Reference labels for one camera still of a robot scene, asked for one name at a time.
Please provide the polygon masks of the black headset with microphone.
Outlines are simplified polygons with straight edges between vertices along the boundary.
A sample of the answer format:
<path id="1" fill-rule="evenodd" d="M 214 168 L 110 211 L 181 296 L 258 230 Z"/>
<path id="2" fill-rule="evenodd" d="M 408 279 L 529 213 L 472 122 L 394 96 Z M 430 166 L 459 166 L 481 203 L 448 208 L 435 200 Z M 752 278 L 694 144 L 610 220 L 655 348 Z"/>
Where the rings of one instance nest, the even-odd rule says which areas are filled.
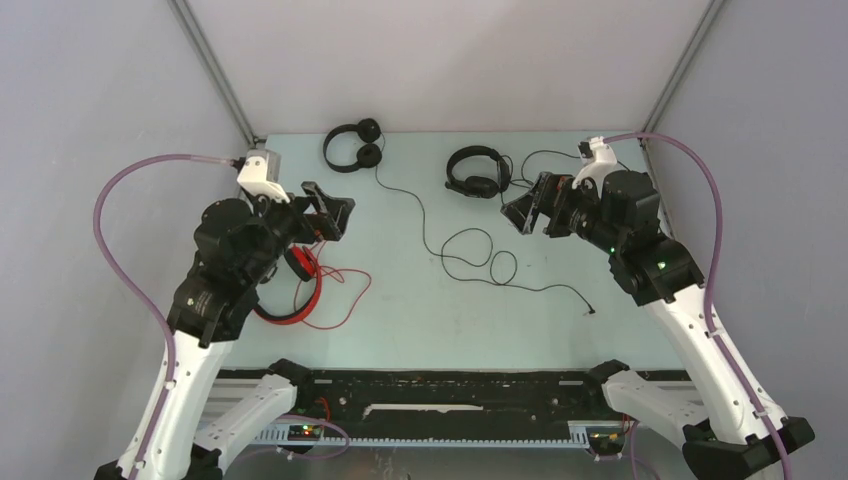
<path id="1" fill-rule="evenodd" d="M 581 168 L 582 162 L 588 159 L 582 153 L 536 150 L 516 163 L 509 155 L 490 146 L 462 147 L 446 162 L 445 192 L 440 195 L 439 201 L 460 211 L 482 211 L 486 208 L 484 204 L 494 198 L 504 202 L 503 194 L 508 191 L 521 193 L 530 189 L 541 171 L 530 169 L 528 164 L 542 159 L 545 167 L 552 167 L 553 157 L 565 159 L 557 164 L 559 167 Z"/>

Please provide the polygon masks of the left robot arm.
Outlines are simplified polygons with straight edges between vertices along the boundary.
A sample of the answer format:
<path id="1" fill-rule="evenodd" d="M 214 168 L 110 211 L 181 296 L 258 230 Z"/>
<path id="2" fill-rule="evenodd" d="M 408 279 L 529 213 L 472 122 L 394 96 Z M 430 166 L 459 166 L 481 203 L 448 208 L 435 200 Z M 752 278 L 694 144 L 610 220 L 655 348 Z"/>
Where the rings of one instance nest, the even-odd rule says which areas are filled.
<path id="1" fill-rule="evenodd" d="M 289 201 L 254 210 L 229 198 L 209 205 L 194 233 L 197 250 L 165 318 L 169 343 L 143 420 L 125 452 L 98 479 L 220 479 L 270 423 L 304 416 L 316 403 L 307 369 L 278 362 L 234 407 L 202 427 L 225 358 L 259 303 L 257 288 L 296 244 L 338 241 L 355 207 L 311 181 Z"/>

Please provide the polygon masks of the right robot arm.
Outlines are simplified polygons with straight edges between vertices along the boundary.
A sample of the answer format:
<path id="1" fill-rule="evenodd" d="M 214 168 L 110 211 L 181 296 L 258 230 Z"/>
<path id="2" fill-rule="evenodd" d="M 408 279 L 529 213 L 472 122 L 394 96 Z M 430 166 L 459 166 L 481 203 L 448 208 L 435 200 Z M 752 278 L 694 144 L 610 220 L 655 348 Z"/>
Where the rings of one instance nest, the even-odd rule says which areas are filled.
<path id="1" fill-rule="evenodd" d="M 706 281 L 687 248 L 658 218 L 659 193 L 644 173 L 618 170 L 600 183 L 540 174 L 502 214 L 522 234 L 539 216 L 545 234 L 576 235 L 600 249 L 623 292 L 650 314 L 679 356 L 698 402 L 654 386 L 622 362 L 590 371 L 585 411 L 626 414 L 677 446 L 699 479 L 747 479 L 814 440 L 809 422 L 777 405 L 706 305 Z"/>

